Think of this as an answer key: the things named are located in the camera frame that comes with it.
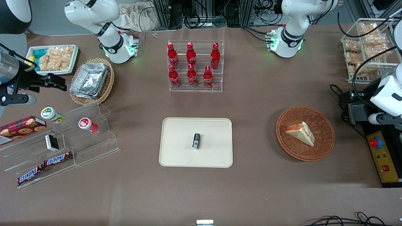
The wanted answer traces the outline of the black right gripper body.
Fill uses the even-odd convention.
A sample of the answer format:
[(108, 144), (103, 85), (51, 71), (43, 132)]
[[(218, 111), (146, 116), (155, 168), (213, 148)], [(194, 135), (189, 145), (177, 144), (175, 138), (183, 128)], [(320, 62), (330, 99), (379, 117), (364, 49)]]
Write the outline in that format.
[(34, 67), (13, 69), (13, 94), (18, 93), (20, 89), (38, 93), (41, 87), (47, 87), (46, 81), (36, 73)]

